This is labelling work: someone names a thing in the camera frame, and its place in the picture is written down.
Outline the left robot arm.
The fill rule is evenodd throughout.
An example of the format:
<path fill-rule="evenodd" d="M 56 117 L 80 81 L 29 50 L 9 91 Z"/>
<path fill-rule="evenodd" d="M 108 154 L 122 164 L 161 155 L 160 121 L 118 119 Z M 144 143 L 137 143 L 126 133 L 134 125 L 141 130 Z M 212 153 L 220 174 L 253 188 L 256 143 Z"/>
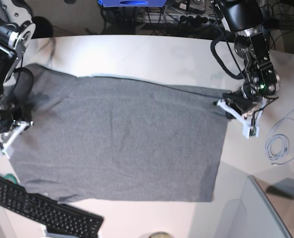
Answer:
<path fill-rule="evenodd" d="M 221 35 L 211 43 L 211 52 L 231 78 L 243 80 L 235 92 L 223 94 L 225 103 L 242 117 L 261 111 L 263 101 L 275 99 L 280 89 L 280 78 L 270 60 L 269 49 L 262 32 L 263 14 L 254 0 L 213 0 L 214 18 Z M 244 61 L 244 68 L 235 75 L 225 66 L 216 52 L 216 45 L 233 34 L 234 50 Z"/>

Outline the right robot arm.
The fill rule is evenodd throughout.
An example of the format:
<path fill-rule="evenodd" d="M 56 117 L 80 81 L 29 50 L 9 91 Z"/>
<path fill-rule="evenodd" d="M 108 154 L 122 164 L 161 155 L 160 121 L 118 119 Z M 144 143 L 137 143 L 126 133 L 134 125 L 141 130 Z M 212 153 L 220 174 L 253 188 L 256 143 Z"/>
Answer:
<path fill-rule="evenodd" d="M 25 121 L 22 105 L 34 84 L 23 57 L 36 25 L 23 0 L 0 0 L 0 135 Z"/>

